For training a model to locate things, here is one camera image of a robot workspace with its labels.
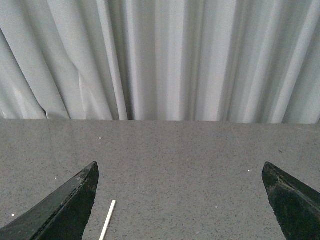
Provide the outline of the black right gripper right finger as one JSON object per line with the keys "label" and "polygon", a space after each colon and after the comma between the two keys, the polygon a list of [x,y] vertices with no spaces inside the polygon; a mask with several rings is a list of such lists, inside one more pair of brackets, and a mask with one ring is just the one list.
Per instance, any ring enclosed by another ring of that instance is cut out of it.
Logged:
{"label": "black right gripper right finger", "polygon": [[320,193],[268,161],[261,177],[284,237],[287,240],[318,240]]}

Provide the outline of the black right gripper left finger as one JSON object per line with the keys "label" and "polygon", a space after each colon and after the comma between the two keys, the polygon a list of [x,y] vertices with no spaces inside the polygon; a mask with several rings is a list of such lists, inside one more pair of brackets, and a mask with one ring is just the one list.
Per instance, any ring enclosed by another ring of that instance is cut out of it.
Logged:
{"label": "black right gripper left finger", "polygon": [[99,181],[96,161],[0,230],[2,240],[80,240]]}

